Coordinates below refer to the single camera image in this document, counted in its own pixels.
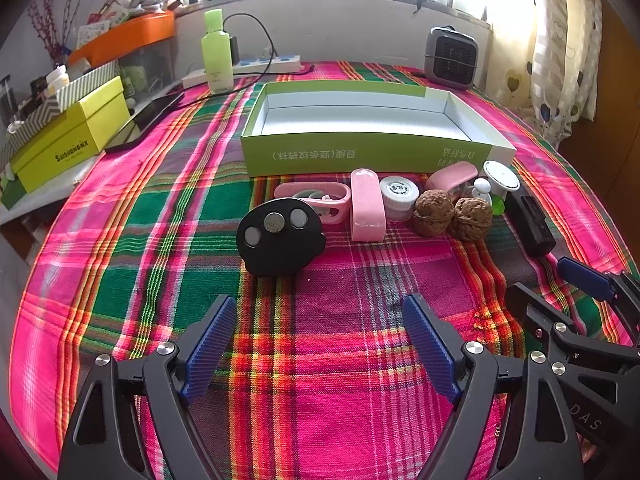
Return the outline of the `black smartphone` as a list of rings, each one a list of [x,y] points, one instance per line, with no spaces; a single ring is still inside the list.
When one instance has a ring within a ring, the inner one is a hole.
[[[171,113],[182,101],[184,92],[159,96],[132,116],[106,144],[104,152],[115,154],[130,151],[138,146],[153,128]]]

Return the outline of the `small white round jar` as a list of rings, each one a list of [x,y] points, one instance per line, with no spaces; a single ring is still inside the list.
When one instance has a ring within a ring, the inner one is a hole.
[[[388,176],[380,181],[386,219],[393,222],[408,221],[420,190],[414,182],[401,176]]]

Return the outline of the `pink clip case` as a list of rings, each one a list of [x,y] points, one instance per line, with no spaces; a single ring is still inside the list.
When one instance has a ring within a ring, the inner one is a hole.
[[[478,177],[477,168],[470,162],[460,160],[431,174],[425,181],[424,190],[439,190],[457,200],[470,182]]]

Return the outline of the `grey small space heater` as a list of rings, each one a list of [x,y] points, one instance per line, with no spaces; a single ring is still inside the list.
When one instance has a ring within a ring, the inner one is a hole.
[[[478,47],[474,38],[452,26],[433,27],[427,35],[424,74],[429,81],[466,90],[474,84]]]

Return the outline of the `pink oblong case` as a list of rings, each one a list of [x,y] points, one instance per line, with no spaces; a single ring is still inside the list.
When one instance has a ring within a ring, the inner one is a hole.
[[[367,168],[355,169],[350,174],[352,209],[350,234],[357,243],[382,242],[386,232],[385,207],[378,175]]]

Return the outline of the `black rectangular battery charger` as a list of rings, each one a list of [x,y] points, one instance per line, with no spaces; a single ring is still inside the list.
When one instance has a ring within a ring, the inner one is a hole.
[[[506,194],[506,218],[518,234],[529,257],[540,258],[555,248],[555,239],[546,222],[546,215],[533,195],[522,186]]]

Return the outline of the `black round three-button device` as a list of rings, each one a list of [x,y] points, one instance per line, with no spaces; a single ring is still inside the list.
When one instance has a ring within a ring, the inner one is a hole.
[[[298,198],[268,200],[250,210],[236,229],[236,248],[249,274],[290,276],[326,248],[320,218]]]

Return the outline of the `yellow green shoe box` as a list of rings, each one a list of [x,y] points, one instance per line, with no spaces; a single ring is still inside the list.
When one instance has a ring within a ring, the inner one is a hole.
[[[130,118],[119,76],[89,93],[41,129],[10,160],[27,193],[99,154]]]

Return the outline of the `pink cable winder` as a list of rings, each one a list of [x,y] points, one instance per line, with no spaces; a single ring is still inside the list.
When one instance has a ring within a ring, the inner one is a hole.
[[[273,197],[302,200],[311,206],[325,226],[345,222],[352,208],[352,190],[340,182],[285,182],[276,187]]]

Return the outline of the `white green spool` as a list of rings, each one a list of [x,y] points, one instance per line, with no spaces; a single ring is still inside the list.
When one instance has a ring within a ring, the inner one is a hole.
[[[486,160],[483,171],[490,184],[492,214],[501,216],[504,213],[506,196],[520,189],[520,180],[510,167],[496,160]]]

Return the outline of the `red berry branches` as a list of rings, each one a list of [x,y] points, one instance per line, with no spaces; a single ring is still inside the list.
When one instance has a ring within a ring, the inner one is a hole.
[[[74,26],[82,0],[64,0],[62,10],[54,8],[54,0],[32,0],[26,11],[32,29],[42,42],[53,66],[69,55],[67,40]]]

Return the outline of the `brown walnut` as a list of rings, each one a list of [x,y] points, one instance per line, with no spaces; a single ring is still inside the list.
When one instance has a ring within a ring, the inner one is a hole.
[[[462,197],[454,204],[448,232],[462,242],[484,240],[492,222],[491,206],[478,197]]]
[[[442,190],[426,190],[414,203],[413,226],[424,237],[442,234],[454,216],[454,202]]]

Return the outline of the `orange storage bin lid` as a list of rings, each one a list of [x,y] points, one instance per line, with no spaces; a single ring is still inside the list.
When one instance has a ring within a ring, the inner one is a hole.
[[[126,21],[70,54],[70,67],[83,58],[92,68],[118,60],[135,50],[175,36],[175,13],[157,12]]]

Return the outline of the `clear plastic storage bin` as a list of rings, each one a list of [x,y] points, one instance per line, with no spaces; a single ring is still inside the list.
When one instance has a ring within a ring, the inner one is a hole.
[[[117,64],[126,98],[140,101],[175,82],[170,40],[141,47],[122,56]]]

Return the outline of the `white blue power strip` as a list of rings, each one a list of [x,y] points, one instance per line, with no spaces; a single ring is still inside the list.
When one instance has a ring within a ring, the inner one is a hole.
[[[254,60],[244,60],[233,66],[235,76],[257,76],[260,75],[268,65],[268,58],[255,58]],[[299,55],[276,56],[267,72],[268,75],[294,74],[302,70],[302,60]],[[194,70],[182,78],[182,86],[189,89],[199,84],[206,84],[207,77],[204,68]]]

